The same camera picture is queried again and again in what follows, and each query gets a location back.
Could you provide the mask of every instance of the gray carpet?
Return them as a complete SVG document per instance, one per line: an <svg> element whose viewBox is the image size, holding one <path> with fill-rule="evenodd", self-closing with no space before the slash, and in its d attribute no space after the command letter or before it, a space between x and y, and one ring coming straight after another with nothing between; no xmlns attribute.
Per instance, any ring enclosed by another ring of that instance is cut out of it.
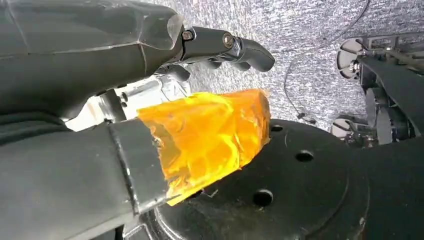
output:
<svg viewBox="0 0 424 240"><path fill-rule="evenodd" d="M224 64L218 70L192 65L193 92L269 91L274 118L297 120L283 88L306 118L327 129L340 114L364 114L359 83L340 76L336 49L356 36L424 31L424 0L148 0L173 8L187 25L228 30L253 39L275 57L267 73L240 72Z"/></svg>

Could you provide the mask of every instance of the yellow translucent object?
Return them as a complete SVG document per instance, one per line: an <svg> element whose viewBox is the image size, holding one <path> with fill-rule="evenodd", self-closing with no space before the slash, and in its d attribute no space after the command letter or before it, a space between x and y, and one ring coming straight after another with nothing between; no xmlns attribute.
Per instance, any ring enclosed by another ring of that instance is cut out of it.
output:
<svg viewBox="0 0 424 240"><path fill-rule="evenodd" d="M269 141L260 89L195 93L137 112L156 138L171 206L248 164Z"/></svg>

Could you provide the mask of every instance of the robotic hand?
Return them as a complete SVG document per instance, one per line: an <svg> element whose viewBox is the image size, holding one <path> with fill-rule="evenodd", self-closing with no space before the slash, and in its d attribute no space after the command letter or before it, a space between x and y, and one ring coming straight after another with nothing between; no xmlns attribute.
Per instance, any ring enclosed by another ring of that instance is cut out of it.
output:
<svg viewBox="0 0 424 240"><path fill-rule="evenodd" d="M16 0L0 13L5 239L90 239L167 200L141 120L66 128L88 98L154 74L186 80L182 63L266 72L275 61L257 42L185 30L172 9L138 1Z"/></svg>

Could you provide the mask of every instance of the black circular platform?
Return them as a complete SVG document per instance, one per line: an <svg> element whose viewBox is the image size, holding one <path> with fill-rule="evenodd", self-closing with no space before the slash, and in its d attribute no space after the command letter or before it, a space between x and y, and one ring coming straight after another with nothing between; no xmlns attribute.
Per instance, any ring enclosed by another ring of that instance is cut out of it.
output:
<svg viewBox="0 0 424 240"><path fill-rule="evenodd" d="M348 147L297 122L272 120L270 130L270 143L242 170L150 212L149 231L159 239L300 240L326 228L352 185ZM363 210L364 201L358 204ZM356 215L352 221L359 224Z"/></svg>

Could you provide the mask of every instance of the metal screw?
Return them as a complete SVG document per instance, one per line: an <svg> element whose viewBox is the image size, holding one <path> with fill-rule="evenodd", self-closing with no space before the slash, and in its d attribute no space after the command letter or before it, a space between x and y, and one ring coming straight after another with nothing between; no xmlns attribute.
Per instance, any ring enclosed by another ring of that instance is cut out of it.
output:
<svg viewBox="0 0 424 240"><path fill-rule="evenodd" d="M226 32L224 33L224 35L222 36L222 42L224 43L224 46L227 49L230 49L233 47L234 44L234 37L233 35L231 35L231 33Z"/></svg>
<svg viewBox="0 0 424 240"><path fill-rule="evenodd" d="M185 41L192 40L193 39L193 33L189 30L182 32L182 39Z"/></svg>
<svg viewBox="0 0 424 240"><path fill-rule="evenodd" d="M358 61L353 60L352 62L350 62L349 71L351 71L352 73L356 73L360 69L360 66L361 65Z"/></svg>
<svg viewBox="0 0 424 240"><path fill-rule="evenodd" d="M120 101L123 102L123 103L128 102L128 96L127 96L127 94L125 92L122 92L120 94L119 98L120 98Z"/></svg>

